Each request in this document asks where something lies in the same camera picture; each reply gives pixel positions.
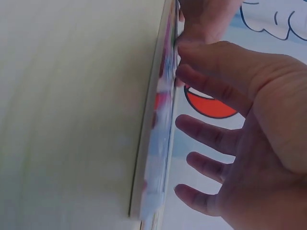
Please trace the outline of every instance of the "cartoon illustration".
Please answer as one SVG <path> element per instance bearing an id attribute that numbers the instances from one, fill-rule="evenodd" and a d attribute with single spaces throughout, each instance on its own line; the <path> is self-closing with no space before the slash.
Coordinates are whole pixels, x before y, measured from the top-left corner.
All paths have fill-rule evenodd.
<path id="1" fill-rule="evenodd" d="M 307 0 L 246 0 L 241 6 L 244 24 L 287 40 L 290 32 L 307 41 Z"/>
<path id="2" fill-rule="evenodd" d="M 195 89 L 184 86 L 184 93 L 189 104 L 200 114 L 216 118 L 228 118 L 237 113 L 236 110 L 230 108 L 224 103 L 196 91 Z"/>

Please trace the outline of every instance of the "black outline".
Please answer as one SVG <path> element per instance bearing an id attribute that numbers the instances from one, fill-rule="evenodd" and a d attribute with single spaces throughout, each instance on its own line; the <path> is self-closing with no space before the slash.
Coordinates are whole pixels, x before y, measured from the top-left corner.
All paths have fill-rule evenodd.
<path id="1" fill-rule="evenodd" d="M 245 18 L 244 18 L 244 15 L 243 15 L 242 6 L 240 6 L 240 14 L 241 14 L 242 21 L 243 21 L 244 25 L 245 25 L 248 29 L 250 29 L 250 30 L 252 30 L 252 31 L 255 31 L 255 32 L 258 32 L 258 33 L 267 32 L 269 35 L 271 35 L 271 36 L 273 36 L 273 37 L 275 37 L 275 38 L 277 38 L 277 39 L 279 39 L 279 40 L 282 40 L 282 41 L 288 40 L 290 31 L 291 31 L 291 32 L 292 32 L 295 36 L 297 36 L 298 38 L 302 39 L 303 41 L 307 41 L 307 39 L 302 38 L 302 37 L 299 36 L 296 32 L 294 32 L 294 30 L 292 29 L 290 20 L 291 20 L 292 15 L 293 15 L 294 13 L 295 13 L 295 11 L 292 11 L 292 13 L 289 15 L 289 18 L 288 18 L 289 30 L 288 30 L 287 36 L 286 36 L 285 39 L 281 39 L 281 38 L 279 38 L 279 37 L 276 37 L 276 36 L 272 35 L 272 34 L 271 34 L 270 32 L 268 32 L 266 29 L 262 29 L 262 30 L 260 30 L 260 31 L 257 31 L 257 30 L 253 30 L 252 28 L 250 28 L 250 27 L 247 25 L 246 21 L 245 21 Z"/>
<path id="2" fill-rule="evenodd" d="M 183 91 L 184 91 L 184 95 L 185 95 L 185 97 L 186 97 L 188 103 L 190 104 L 190 106 L 191 106 L 197 113 L 199 113 L 199 114 L 201 114 L 201 115 L 203 115 L 203 116 L 206 116 L 206 117 L 212 118 L 212 119 L 222 120 L 222 119 L 230 118 L 230 117 L 232 117 L 232 116 L 238 114 L 238 111 L 236 111 L 234 114 L 232 114 L 232 115 L 230 115 L 230 116 L 225 116 L 225 117 L 213 117 L 213 116 L 209 116 L 209 115 L 207 115 L 207 114 L 201 113 L 201 112 L 191 103 L 191 101 L 189 100 L 189 97 L 188 97 L 189 89 L 188 89 L 186 86 L 184 86 L 184 87 L 183 87 Z M 199 96 L 199 95 L 196 95 L 196 96 L 198 96 L 199 98 L 207 99 L 207 100 L 215 100 L 214 98 L 206 98 L 206 97 L 201 97 L 201 96 Z"/>
<path id="3" fill-rule="evenodd" d="M 243 2 L 244 4 L 248 4 L 248 5 L 258 5 L 259 2 Z"/>
<path id="4" fill-rule="evenodd" d="M 276 11 L 276 13 L 274 14 L 274 22 L 275 22 L 275 25 L 278 25 L 278 22 L 277 22 L 277 14 L 278 14 L 278 11 Z"/>

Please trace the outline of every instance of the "white surface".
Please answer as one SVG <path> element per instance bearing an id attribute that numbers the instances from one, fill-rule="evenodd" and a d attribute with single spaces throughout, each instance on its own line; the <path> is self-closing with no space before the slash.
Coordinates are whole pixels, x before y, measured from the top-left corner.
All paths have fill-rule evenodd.
<path id="1" fill-rule="evenodd" d="M 0 229 L 130 230 L 163 0 L 0 1 Z"/>

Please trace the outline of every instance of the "hand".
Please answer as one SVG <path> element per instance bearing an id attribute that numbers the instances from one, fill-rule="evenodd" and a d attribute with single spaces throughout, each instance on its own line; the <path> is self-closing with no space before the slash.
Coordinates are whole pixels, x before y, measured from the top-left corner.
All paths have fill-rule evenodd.
<path id="1" fill-rule="evenodd" d="M 307 66 L 228 42 L 182 44 L 178 52 L 186 64 L 177 76 L 246 120 L 242 129 L 227 130 L 187 115 L 177 118 L 177 127 L 192 138 L 236 157 L 223 164 L 190 153 L 188 164 L 222 188 L 207 195 L 181 184 L 177 196 L 236 230 L 306 229 Z"/>
<path id="2" fill-rule="evenodd" d="M 177 39 L 211 44 L 220 41 L 242 0 L 179 0 L 179 20 L 184 30 Z M 176 86 L 183 82 L 176 79 Z"/>

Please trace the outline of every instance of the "cream wall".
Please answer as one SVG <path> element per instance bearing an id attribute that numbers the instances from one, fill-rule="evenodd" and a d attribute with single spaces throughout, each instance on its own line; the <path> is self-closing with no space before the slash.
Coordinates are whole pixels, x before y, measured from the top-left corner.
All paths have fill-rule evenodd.
<path id="1" fill-rule="evenodd" d="M 130 230 L 163 0 L 0 1 L 0 229 Z"/>

